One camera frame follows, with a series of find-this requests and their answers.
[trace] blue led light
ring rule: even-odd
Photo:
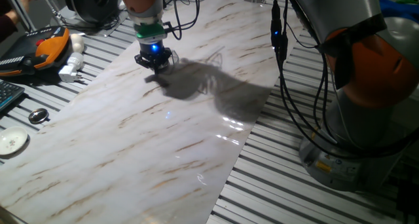
[[[156,51],[158,51],[158,46],[157,46],[157,45],[152,45],[152,46],[151,46],[151,49],[152,49],[154,52],[156,52]]]

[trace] marble-patterned surface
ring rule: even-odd
[[[158,78],[134,43],[0,167],[0,206],[28,223],[205,223],[278,77],[269,27],[269,6],[205,0]]]

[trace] keyboard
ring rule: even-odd
[[[15,84],[0,81],[0,111],[4,110],[10,103],[17,99],[25,88]]]

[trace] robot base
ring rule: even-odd
[[[394,124],[392,126],[393,130],[389,129],[389,133],[382,140],[383,144],[389,144],[389,141],[395,138],[399,139],[400,131],[404,131],[400,126]],[[312,139],[327,151],[337,155],[351,156],[318,136],[314,135]],[[340,159],[324,153],[306,138],[301,142],[299,151],[302,165],[307,172],[321,184],[339,191],[376,190],[386,180],[401,154],[402,152],[382,158]]]

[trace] robotic arm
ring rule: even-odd
[[[167,38],[163,28],[163,0],[124,0],[128,14],[134,22],[136,37],[140,45],[140,53],[136,62],[146,68],[159,70],[168,65],[172,52],[163,45]]]

